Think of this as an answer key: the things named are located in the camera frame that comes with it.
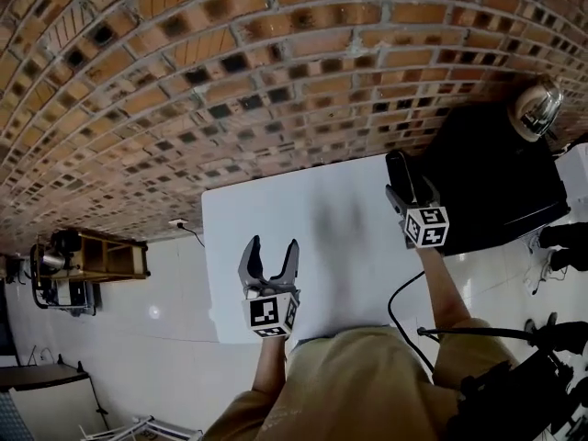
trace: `person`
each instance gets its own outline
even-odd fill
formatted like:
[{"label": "person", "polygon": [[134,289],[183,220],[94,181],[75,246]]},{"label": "person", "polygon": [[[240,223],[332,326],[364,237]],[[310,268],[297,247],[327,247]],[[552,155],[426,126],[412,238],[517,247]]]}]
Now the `person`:
[{"label": "person", "polygon": [[[417,249],[435,326],[483,327],[472,319],[433,248]],[[461,380],[514,357],[490,336],[446,334],[432,381],[392,327],[346,330],[299,345],[285,371],[284,337],[263,340],[251,390],[242,393],[204,435],[212,440],[395,439],[444,436],[458,413]]]},{"label": "person", "polygon": [[588,271],[587,237],[588,222],[545,227],[537,236],[537,245],[540,248],[563,247],[549,254],[549,271],[560,271],[567,266]]}]

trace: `brick wall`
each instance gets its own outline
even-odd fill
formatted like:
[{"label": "brick wall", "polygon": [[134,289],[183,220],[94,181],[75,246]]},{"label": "brick wall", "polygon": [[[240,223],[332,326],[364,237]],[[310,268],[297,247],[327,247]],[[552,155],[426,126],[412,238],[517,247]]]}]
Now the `brick wall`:
[{"label": "brick wall", "polygon": [[0,0],[0,250],[200,226],[200,195],[403,148],[560,75],[588,130],[588,0]]}]

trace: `white table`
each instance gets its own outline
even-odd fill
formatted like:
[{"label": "white table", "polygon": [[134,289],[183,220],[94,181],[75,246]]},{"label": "white table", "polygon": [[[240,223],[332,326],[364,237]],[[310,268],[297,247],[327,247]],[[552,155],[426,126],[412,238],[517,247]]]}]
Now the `white table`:
[{"label": "white table", "polygon": [[[243,317],[237,267],[244,247],[261,238],[265,277],[280,272],[290,241],[300,246],[296,285],[300,309],[292,338],[390,322],[391,293],[422,270],[407,250],[384,190],[383,155],[301,170],[203,195],[204,234],[212,309],[222,343],[259,337]],[[424,278],[394,302],[400,320],[428,304]]]}]

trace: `tan shirt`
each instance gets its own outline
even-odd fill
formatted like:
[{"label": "tan shirt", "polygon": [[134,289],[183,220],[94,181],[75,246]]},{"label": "tan shirt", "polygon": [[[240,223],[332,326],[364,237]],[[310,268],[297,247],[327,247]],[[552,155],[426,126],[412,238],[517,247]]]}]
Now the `tan shirt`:
[{"label": "tan shirt", "polygon": [[[471,319],[456,327],[488,326]],[[499,339],[446,335],[433,383],[395,328],[359,328],[293,352],[277,400],[239,395],[204,440],[429,440],[458,412],[459,384],[515,359]]]}]

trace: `sleeve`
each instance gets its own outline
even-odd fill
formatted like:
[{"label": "sleeve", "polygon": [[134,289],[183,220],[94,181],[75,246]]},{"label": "sleeve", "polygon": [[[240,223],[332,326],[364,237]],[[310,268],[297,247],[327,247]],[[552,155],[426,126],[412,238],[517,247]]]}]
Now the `sleeve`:
[{"label": "sleeve", "polygon": [[[481,319],[467,319],[453,328],[489,328]],[[515,357],[496,336],[445,334],[441,337],[435,362],[433,382],[448,389],[459,390],[466,376],[477,378],[503,361],[516,366]]]},{"label": "sleeve", "polygon": [[274,398],[249,390],[238,395],[202,437],[203,441],[250,440],[274,406]]}]

